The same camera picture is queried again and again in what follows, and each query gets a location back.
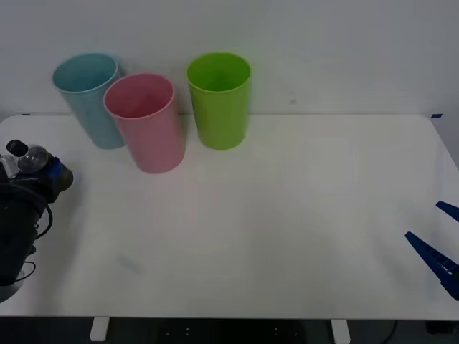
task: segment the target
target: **cup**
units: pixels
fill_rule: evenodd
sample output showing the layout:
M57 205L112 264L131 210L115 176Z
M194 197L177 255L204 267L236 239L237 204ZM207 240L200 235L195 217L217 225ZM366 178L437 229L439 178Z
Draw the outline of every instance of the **cup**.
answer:
M239 145L247 127L247 61L230 52L213 52L197 57L186 75L201 142L214 149Z
M104 104L142 171L167 172L183 160L174 86L165 77L152 73L122 77L108 88Z
M124 146L115 121L103 106L105 91L119 78L118 63L106 54L72 57L52 75L52 82L87 135L102 149Z

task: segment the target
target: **cable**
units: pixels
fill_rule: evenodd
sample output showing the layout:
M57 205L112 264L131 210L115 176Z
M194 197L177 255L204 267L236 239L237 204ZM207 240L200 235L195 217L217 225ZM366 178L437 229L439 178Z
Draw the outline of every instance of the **cable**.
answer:
M51 208L48 206L48 203L44 200L43 196L38 194L38 193L36 193L35 191L30 190L29 188L25 188L23 186L16 185L16 184L13 184L13 183L8 183L8 184L2 183L2 184L0 184L0 186L13 187L13 188L17 188L18 190L25 191L25 192L29 193L30 195L33 195L33 197L38 198L43 203L44 207L46 208L46 210L48 212L48 217L49 217L48 226L46 227L46 229L42 233L38 234L35 239L39 239L39 238L43 237L51 229L51 226L52 226L52 211L51 211Z
M37 238L35 239L39 239L41 237L43 237L50 229L51 229L51 226L52 226L52 211L51 211L51 208L48 206L48 203L45 203L44 206L46 206L46 210L48 211L48 225L46 227L46 229L37 235Z
M398 320L394 320L394 324L392 326L392 330L390 331L390 334L380 344L387 344L392 339L392 337L394 336L395 330L397 329L398 325L399 325L399 321Z
M14 283L17 283L19 281L25 280L26 278L32 276L32 274L35 272L35 269L37 268L37 265L35 263L33 263L33 262L24 262L24 264L26 264L26 263L32 264L34 266L34 269L27 276L24 276L24 277L21 277L21 278L17 279L16 281L14 281Z

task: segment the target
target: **table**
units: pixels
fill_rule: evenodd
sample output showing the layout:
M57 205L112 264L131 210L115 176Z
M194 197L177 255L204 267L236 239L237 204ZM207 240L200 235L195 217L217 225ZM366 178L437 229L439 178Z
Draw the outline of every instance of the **table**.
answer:
M459 171L427 118L251 115L231 150L183 119L185 158L159 175L71 116L0 124L0 152L43 145L75 174L0 315L459 320L404 238L459 261L459 226L435 208L459 204Z

